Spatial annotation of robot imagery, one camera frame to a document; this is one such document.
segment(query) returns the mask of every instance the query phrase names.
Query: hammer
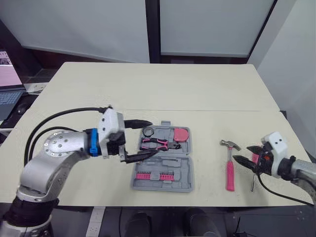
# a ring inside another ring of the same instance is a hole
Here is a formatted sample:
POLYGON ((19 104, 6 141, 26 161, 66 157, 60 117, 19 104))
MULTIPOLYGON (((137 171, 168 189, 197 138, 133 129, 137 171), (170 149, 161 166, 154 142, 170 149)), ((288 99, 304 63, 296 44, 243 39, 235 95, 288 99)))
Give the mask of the hammer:
POLYGON ((235 191, 234 184, 234 165, 233 165, 233 148, 236 148, 238 151, 241 148, 234 142, 221 140, 221 145, 228 147, 228 162, 226 166, 226 190, 235 191))

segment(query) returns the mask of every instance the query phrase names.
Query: gray plastic case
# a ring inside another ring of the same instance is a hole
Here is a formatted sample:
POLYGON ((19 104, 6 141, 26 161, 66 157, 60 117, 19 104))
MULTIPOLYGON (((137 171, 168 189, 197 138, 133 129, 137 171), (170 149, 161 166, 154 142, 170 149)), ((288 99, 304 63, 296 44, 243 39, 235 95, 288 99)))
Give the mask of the gray plastic case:
MULTIPOLYGON (((180 142, 181 148, 178 150, 169 149, 160 151, 151 158, 135 164, 131 179, 131 187, 135 190, 149 191, 168 191, 168 192, 191 192, 194 188, 193 162, 188 154, 191 151, 191 134, 187 127, 172 127, 170 121, 162 121, 161 126, 150 126, 154 130, 151 138, 166 139, 174 142, 173 135, 175 128, 184 128, 189 132, 189 138, 186 142, 180 142), (150 173, 150 180, 136 179, 136 174, 150 173), (159 174, 173 173, 174 181, 159 180, 159 174)), ((141 132, 139 146, 141 141, 146 138, 141 132)), ((157 143, 146 143, 146 147, 155 148, 161 146, 157 143)))

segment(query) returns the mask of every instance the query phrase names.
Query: pink pliers handle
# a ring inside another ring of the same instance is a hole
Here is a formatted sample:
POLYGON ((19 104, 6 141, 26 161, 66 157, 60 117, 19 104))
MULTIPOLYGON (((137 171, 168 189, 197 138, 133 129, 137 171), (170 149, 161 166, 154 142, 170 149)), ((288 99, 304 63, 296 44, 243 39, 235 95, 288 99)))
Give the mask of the pink pliers handle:
MULTIPOLYGON (((152 148, 154 150, 158 151, 168 151, 168 140, 162 140, 162 139, 157 139, 157 138, 145 138, 142 140, 142 143, 147 143, 147 142, 154 142, 154 143, 159 143, 162 144, 160 147, 152 148)), ((151 149, 149 147, 141 147, 141 150, 148 150, 151 149)))

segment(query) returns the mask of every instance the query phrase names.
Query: hammer head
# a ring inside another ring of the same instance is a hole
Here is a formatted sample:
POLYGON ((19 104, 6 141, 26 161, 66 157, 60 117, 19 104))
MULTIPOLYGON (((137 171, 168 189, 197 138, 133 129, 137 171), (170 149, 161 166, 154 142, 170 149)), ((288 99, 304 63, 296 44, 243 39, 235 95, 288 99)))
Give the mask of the hammer head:
POLYGON ((225 145, 225 146, 228 146, 229 148, 236 148, 238 151, 241 150, 241 148, 234 142, 231 142, 231 141, 224 141, 224 140, 221 140, 221 145, 225 145))

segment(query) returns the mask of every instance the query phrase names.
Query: white wall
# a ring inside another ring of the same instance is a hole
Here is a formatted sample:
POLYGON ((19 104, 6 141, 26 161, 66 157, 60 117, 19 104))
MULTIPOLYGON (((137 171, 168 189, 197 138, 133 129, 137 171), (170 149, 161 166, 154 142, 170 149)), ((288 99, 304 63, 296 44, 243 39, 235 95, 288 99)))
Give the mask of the white wall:
POLYGON ((248 56, 273 0, 160 0, 161 54, 248 56))
POLYGON ((144 0, 0 0, 0 19, 26 48, 149 62, 144 0))
MULTIPOLYGON (((288 121, 304 148, 313 156, 316 156, 315 11, 315 0, 296 0, 264 57, 248 61, 255 64, 280 109, 287 111, 288 121)), ((254 53, 260 48, 260 45, 255 48, 254 53)))

